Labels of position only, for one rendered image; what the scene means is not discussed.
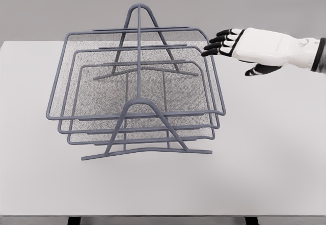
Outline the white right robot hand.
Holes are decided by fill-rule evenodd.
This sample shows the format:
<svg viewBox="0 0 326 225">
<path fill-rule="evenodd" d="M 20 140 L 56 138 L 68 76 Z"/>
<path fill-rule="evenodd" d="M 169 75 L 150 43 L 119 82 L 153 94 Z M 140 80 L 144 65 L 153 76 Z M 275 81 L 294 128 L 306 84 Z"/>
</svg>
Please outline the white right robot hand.
<svg viewBox="0 0 326 225">
<path fill-rule="evenodd" d="M 286 45 L 285 35 L 254 28 L 220 31 L 204 47 L 202 57 L 223 55 L 241 62 L 255 64 L 245 76 L 266 75 L 287 63 L 287 55 L 281 45 Z"/>
</svg>

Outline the large grey mesh tray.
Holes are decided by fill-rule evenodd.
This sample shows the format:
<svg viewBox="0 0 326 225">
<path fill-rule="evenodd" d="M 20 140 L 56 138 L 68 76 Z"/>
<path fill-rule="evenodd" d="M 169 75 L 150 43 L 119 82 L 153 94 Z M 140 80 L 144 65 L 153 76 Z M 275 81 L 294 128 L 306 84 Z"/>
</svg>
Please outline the large grey mesh tray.
<svg viewBox="0 0 326 225">
<path fill-rule="evenodd" d="M 78 51 L 125 51 L 136 50 L 138 45 L 138 29 L 119 29 L 107 31 L 91 31 L 91 32 L 73 32 L 69 33 L 62 48 L 58 69 L 53 83 L 53 88 L 48 103 L 46 117 L 50 120 L 65 119 L 64 107 L 66 96 L 68 93 L 67 81 L 71 71 L 71 61 Z M 196 28 L 190 27 L 149 27 L 141 30 L 141 50 L 145 49 L 170 49 L 195 47 L 200 55 L 208 40 L 206 35 Z M 222 97 L 221 87 L 218 74 L 211 59 L 223 111 L 219 116 L 226 113 L 225 104 Z M 152 109 L 147 105 L 133 105 L 129 108 L 125 121 L 159 121 Z"/>
</svg>

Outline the medium grey mesh tray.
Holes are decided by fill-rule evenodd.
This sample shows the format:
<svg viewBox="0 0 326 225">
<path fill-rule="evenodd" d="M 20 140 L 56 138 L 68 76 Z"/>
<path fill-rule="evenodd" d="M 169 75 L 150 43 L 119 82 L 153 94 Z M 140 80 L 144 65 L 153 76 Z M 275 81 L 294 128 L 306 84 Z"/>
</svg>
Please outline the medium grey mesh tray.
<svg viewBox="0 0 326 225">
<path fill-rule="evenodd" d="M 107 134 L 136 98 L 153 102 L 182 133 L 217 126 L 223 111 L 212 60 L 190 46 L 78 51 L 67 87 L 61 129 L 75 134 Z"/>
</svg>

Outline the small grey mesh tray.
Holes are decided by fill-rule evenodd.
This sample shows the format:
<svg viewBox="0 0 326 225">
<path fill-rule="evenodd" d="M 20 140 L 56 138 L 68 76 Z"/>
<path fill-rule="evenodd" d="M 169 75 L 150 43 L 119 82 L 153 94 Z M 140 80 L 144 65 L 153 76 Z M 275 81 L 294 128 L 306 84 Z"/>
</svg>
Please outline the small grey mesh tray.
<svg viewBox="0 0 326 225">
<path fill-rule="evenodd" d="M 137 66 L 83 65 L 71 80 L 62 123 L 73 144 L 104 144 L 125 103 L 137 97 Z M 184 140 L 213 136 L 210 87 L 196 62 L 141 65 L 141 97 L 151 100 Z"/>
</svg>

